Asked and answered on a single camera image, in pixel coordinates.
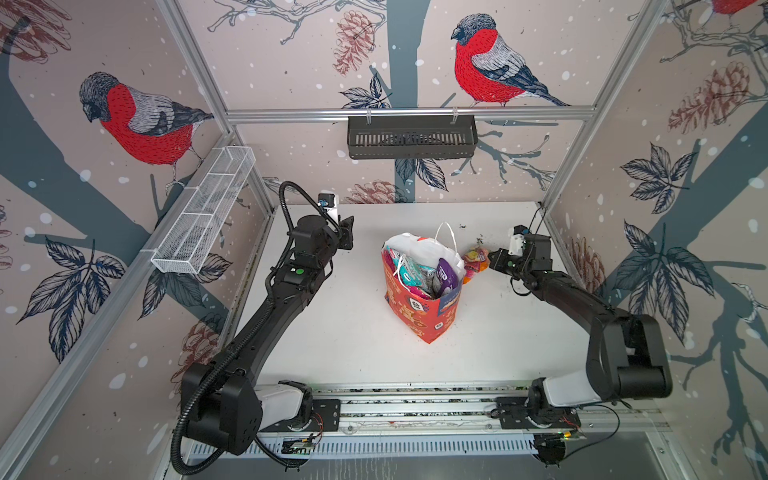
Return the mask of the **orange Fox's candy bag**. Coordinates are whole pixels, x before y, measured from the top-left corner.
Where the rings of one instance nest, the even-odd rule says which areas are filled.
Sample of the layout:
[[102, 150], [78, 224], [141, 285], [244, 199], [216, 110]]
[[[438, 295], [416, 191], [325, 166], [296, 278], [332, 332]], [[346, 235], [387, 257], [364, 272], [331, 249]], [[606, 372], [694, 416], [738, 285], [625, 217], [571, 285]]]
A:
[[465, 276], [463, 283], [469, 283], [477, 274], [485, 271], [490, 264], [489, 251], [478, 245], [470, 249], [462, 256], [464, 260]]

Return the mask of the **purple Fox's berries bag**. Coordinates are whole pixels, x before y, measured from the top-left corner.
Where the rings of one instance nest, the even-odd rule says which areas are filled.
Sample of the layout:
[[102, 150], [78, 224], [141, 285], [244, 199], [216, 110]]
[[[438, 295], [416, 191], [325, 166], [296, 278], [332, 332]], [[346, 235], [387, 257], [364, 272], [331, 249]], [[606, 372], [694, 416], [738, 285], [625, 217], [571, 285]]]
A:
[[460, 284], [460, 279], [452, 268], [451, 264], [441, 258], [434, 271], [433, 291], [437, 298], [455, 290]]

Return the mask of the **red paper gift bag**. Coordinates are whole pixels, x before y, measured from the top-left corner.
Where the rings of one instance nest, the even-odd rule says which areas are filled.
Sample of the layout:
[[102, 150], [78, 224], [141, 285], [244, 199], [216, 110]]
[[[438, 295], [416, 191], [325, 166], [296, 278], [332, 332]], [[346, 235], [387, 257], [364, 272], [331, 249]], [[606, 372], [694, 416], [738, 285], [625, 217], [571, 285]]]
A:
[[[439, 232], [443, 230], [450, 235], [450, 243], [447, 245], [439, 240]], [[455, 321], [465, 276], [465, 263], [458, 253], [458, 245], [452, 227], [443, 222], [437, 231], [431, 237], [402, 233], [388, 239], [381, 249], [386, 280], [385, 300], [395, 315], [427, 344], [434, 342], [443, 335]], [[433, 291], [431, 300], [412, 295], [393, 276], [392, 263], [384, 251], [386, 247], [396, 249], [410, 256], [417, 263], [434, 269], [441, 258], [446, 259], [460, 279], [459, 286], [440, 298], [437, 298]]]

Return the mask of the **teal Fox's candy bag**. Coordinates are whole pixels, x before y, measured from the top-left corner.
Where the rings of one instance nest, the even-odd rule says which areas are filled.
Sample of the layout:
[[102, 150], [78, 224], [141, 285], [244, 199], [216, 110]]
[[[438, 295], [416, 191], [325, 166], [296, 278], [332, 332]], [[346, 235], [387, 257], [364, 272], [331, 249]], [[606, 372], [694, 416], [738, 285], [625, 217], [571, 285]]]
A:
[[407, 255], [400, 256], [396, 262], [396, 276], [406, 287], [423, 291], [428, 297], [433, 296], [433, 277], [435, 269], [417, 263]]

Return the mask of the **pink Lay's chips bag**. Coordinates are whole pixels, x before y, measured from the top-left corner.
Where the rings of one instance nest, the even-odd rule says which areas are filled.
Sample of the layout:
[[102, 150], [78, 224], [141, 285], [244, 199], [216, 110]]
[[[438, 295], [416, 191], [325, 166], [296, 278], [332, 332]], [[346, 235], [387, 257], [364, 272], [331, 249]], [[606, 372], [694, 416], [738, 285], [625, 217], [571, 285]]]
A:
[[419, 298], [433, 298], [429, 271], [410, 256], [390, 247], [384, 249], [392, 263], [393, 276], [412, 294]]

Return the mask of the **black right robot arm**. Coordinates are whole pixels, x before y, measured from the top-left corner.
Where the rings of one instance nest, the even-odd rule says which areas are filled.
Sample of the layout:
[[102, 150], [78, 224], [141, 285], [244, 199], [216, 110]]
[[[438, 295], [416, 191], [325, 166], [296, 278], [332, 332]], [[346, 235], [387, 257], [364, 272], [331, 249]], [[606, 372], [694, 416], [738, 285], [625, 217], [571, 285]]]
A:
[[528, 293], [568, 316], [589, 335], [585, 366], [532, 382], [522, 405], [497, 401], [503, 421], [536, 428], [574, 425], [575, 410], [627, 399], [667, 398], [673, 380], [659, 323], [613, 307], [553, 269], [551, 239], [520, 226], [508, 249], [488, 254], [489, 268], [520, 281]]

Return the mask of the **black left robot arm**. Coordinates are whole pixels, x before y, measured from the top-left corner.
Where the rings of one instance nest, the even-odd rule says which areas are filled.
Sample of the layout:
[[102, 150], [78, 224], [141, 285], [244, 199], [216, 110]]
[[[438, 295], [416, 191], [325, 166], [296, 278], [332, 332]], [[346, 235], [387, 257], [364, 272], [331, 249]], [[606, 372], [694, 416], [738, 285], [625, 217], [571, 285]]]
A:
[[181, 382], [181, 411], [173, 430], [171, 460], [192, 474], [224, 453], [240, 455], [259, 444], [261, 430], [276, 423], [306, 427], [313, 394], [304, 383], [256, 382], [272, 350], [333, 272], [333, 257], [354, 245], [354, 219], [337, 226], [320, 215], [299, 219], [266, 278], [266, 298], [246, 326], [208, 363], [194, 363]]

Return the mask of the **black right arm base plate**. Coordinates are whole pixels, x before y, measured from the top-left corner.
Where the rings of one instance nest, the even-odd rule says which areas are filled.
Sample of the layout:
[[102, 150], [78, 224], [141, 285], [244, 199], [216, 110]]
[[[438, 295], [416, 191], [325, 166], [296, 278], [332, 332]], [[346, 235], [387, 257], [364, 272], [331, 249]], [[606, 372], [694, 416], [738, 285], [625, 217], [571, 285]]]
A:
[[528, 398], [499, 397], [490, 417], [500, 421], [504, 430], [579, 429], [581, 421], [575, 409], [552, 407], [546, 401], [535, 405]]

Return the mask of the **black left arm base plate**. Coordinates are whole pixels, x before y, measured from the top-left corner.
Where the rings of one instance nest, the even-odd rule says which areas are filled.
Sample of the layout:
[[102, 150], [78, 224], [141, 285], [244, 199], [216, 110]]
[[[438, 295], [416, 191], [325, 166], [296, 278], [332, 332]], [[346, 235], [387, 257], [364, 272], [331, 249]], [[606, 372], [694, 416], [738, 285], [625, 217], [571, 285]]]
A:
[[302, 409], [295, 418], [276, 422], [263, 428], [262, 432], [297, 434], [336, 432], [339, 428], [340, 416], [340, 400], [314, 400], [309, 410]]

